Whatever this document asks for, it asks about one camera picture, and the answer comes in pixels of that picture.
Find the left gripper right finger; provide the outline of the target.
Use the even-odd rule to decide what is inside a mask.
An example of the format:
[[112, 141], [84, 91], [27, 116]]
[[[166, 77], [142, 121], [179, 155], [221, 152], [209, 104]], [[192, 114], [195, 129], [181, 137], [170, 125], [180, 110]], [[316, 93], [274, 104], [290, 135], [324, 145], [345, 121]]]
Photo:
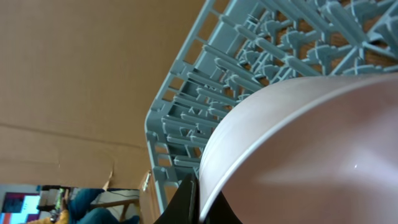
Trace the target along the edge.
[[235, 215], [222, 192], [213, 202], [206, 218], [205, 224], [242, 224]]

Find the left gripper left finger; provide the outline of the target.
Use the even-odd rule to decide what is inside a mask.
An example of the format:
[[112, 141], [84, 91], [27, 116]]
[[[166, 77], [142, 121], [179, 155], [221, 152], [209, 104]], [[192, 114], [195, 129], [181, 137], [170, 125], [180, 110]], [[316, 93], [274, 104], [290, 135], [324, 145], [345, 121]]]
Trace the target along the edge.
[[167, 208], [154, 224], [198, 223], [198, 179], [188, 174], [180, 183]]

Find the small white plate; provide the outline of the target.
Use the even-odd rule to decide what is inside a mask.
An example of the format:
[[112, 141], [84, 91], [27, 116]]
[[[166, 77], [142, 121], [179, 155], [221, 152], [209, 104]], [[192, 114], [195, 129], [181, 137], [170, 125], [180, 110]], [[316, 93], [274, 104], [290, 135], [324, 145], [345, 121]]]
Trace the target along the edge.
[[199, 183], [201, 220], [223, 194], [243, 223], [396, 223], [397, 75], [260, 89], [213, 131]]

